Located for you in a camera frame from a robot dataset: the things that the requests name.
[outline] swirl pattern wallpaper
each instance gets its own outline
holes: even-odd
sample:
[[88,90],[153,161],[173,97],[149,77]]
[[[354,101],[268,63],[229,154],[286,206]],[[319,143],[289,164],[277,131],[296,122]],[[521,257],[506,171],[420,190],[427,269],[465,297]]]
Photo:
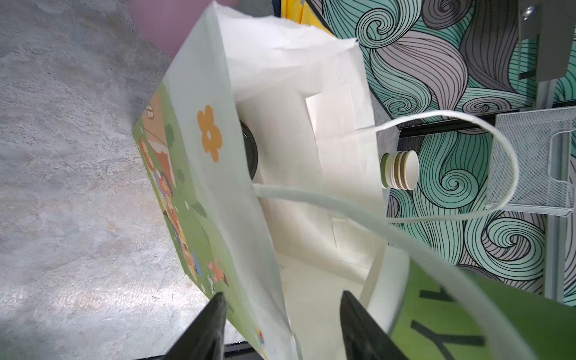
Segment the swirl pattern wallpaper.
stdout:
[[[531,106],[537,44],[518,44],[517,0],[308,0],[325,27],[360,43],[369,86],[390,117],[434,109],[482,115]],[[576,41],[556,102],[576,99]],[[415,120],[442,120],[440,117]],[[576,180],[573,138],[570,180]],[[464,130],[400,140],[416,150],[414,191],[392,190],[389,217],[458,214],[484,207],[491,134]],[[570,218],[564,301],[576,305],[576,239]],[[499,211],[471,221],[398,226],[451,264],[543,292],[546,217]]]

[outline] yellow cloth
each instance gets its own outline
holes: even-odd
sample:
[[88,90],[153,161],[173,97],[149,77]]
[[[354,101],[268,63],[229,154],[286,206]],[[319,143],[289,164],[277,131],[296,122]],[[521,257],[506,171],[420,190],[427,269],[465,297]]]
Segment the yellow cloth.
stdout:
[[307,2],[302,0],[282,0],[281,16],[299,24],[312,25],[332,35],[332,33],[318,20],[314,11]]

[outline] white mesh tray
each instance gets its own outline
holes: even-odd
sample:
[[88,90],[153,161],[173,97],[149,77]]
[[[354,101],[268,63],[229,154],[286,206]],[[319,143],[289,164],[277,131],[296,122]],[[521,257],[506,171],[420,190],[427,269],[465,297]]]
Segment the white mesh tray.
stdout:
[[[569,215],[574,208],[574,187],[559,179],[567,180],[569,132],[576,128],[576,107],[497,115],[496,128],[514,147],[520,166],[518,187],[503,210]],[[495,141],[488,172],[488,208],[504,197],[510,181],[510,161]]]

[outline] white rope handle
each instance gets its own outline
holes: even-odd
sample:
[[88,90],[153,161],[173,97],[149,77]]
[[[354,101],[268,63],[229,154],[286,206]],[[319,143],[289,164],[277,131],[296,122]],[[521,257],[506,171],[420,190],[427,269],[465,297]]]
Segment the white rope handle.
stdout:
[[486,334],[494,358],[536,360],[536,356],[500,309],[464,273],[443,261],[424,243],[407,235],[385,218],[367,213],[353,203],[297,188],[254,184],[256,196],[305,202],[345,215],[405,250],[452,295]]
[[416,217],[416,218],[384,218],[385,222],[390,223],[412,223],[412,222],[423,222],[423,221],[462,221],[462,220],[470,220],[475,218],[484,217],[490,215],[491,213],[500,210],[503,208],[512,198],[514,195],[514,191],[516,190],[516,185],[518,185],[518,159],[516,159],[516,152],[512,145],[508,142],[506,137],[502,135],[502,133],[497,130],[494,126],[488,124],[484,120],[467,113],[459,112],[459,111],[452,111],[452,110],[435,110],[435,111],[428,111],[423,112],[415,115],[408,115],[402,116],[401,118],[396,118],[393,120],[388,121],[379,126],[374,127],[366,127],[359,130],[356,130],[351,136],[361,135],[370,132],[377,132],[381,130],[385,130],[387,128],[391,128],[398,124],[402,124],[405,122],[409,122],[411,120],[416,119],[423,119],[423,118],[430,118],[432,116],[450,116],[452,118],[459,118],[478,126],[481,126],[491,132],[494,135],[494,139],[497,139],[504,148],[504,151],[508,154],[508,158],[510,159],[510,167],[512,170],[512,182],[510,183],[510,188],[496,206],[490,208],[489,210],[482,210],[482,211],[474,211],[472,213],[465,213],[465,214],[458,214],[458,215],[450,215],[450,216],[424,216],[424,217]]

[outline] cartoon house window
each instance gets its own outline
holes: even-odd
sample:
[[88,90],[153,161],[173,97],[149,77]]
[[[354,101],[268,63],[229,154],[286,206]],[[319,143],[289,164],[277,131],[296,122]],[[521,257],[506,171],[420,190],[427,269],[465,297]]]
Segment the cartoon house window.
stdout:
[[148,104],[148,106],[146,107],[146,112],[148,114],[149,119],[154,119],[154,109],[152,108],[152,105]]

